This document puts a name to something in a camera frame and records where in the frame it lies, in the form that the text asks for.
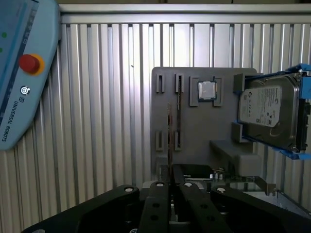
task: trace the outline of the slot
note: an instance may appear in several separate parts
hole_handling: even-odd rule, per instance
[[[165,92],[165,78],[162,74],[156,75],[156,92],[164,93]]]
[[[156,131],[156,133],[155,133],[155,150],[156,151],[163,151],[162,131]]]
[[[175,74],[175,92],[178,93],[180,88],[180,92],[184,92],[184,75],[183,74]]]
[[[175,150],[180,151],[182,145],[182,133],[180,131],[175,132]]]

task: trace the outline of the blue holder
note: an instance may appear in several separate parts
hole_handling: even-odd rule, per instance
[[[245,77],[246,80],[254,80],[254,79],[259,79],[259,78],[264,78],[264,77],[272,77],[272,76],[277,76],[277,75],[283,75],[283,74],[291,74],[291,73],[297,73],[300,71],[308,72],[311,71],[311,65],[308,64],[298,64],[296,66],[288,68],[286,71],[279,71],[276,73],[272,74],[266,74],[266,75],[258,75],[258,76],[251,76],[251,77]],[[299,89],[299,98],[300,99],[311,99],[311,77],[310,76],[305,76],[302,78],[300,82],[300,89]],[[268,143],[259,141],[257,139],[254,139],[249,136],[243,136],[243,138],[253,141],[253,142],[261,142],[271,148],[273,148],[275,151],[280,152],[284,154],[285,156],[293,159],[293,160],[309,160],[311,159],[311,154],[309,153],[294,153],[291,151],[287,151],[278,147],[274,147]]]
[[[35,116],[60,36],[59,7],[54,0],[2,1],[0,22],[0,35],[1,30],[8,30],[12,36],[11,45],[1,49],[8,50],[7,55],[2,53],[1,57],[0,53],[0,60],[6,62],[3,69],[0,67],[0,150],[7,150],[22,137]],[[8,40],[0,38],[0,47],[1,43]],[[39,74],[31,75],[19,67],[24,54],[42,59],[44,68]]]

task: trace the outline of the bolt hole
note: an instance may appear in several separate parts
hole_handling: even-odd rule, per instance
[[[157,220],[159,219],[159,217],[158,217],[157,215],[152,215],[152,216],[150,217],[150,219],[151,219],[152,221],[157,221]]]

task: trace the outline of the screw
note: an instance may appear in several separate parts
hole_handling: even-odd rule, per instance
[[[223,193],[225,191],[225,189],[224,188],[217,188],[217,191]]]
[[[125,192],[128,192],[128,193],[129,193],[129,192],[132,192],[133,190],[134,190],[133,188],[126,188],[126,189],[125,189]]]

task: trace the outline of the gray block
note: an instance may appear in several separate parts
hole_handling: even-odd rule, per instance
[[[224,103],[224,83],[225,81],[223,80],[223,78],[218,77],[215,78],[216,81],[216,87],[217,87],[217,96],[216,99],[214,100],[213,104],[214,107],[222,107],[223,103]]]
[[[219,156],[224,165],[234,165],[236,175],[260,176],[261,158],[251,152],[252,144],[234,144],[226,140],[211,140],[210,146]]]
[[[250,142],[244,138],[242,138],[243,125],[239,123],[232,122],[231,123],[231,139],[238,143]]]
[[[245,89],[245,76],[244,74],[234,75],[233,91],[242,92]]]

